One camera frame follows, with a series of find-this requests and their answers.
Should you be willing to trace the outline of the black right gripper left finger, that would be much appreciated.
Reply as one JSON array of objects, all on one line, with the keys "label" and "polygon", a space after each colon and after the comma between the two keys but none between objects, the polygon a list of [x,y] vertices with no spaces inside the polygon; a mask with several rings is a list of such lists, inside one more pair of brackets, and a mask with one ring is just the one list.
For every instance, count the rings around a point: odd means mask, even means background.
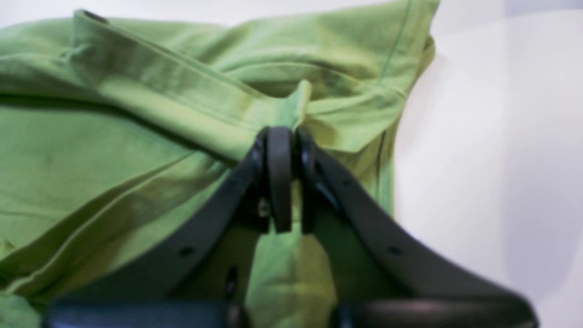
[{"label": "black right gripper left finger", "polygon": [[216,251],[229,229],[254,237],[292,230],[293,137],[287,127],[263,129],[244,160],[183,226],[157,246],[104,278],[59,297],[43,319],[46,328],[247,328],[233,302],[237,265],[219,285],[220,301],[175,299]]}]

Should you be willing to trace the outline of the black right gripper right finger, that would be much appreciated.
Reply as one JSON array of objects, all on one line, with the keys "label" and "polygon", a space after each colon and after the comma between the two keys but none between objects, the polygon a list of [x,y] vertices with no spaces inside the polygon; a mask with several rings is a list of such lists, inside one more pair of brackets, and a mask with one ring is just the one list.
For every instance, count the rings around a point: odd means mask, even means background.
[{"label": "black right gripper right finger", "polygon": [[327,254],[330,328],[537,328],[530,303],[406,232],[306,128],[296,131],[302,232]]}]

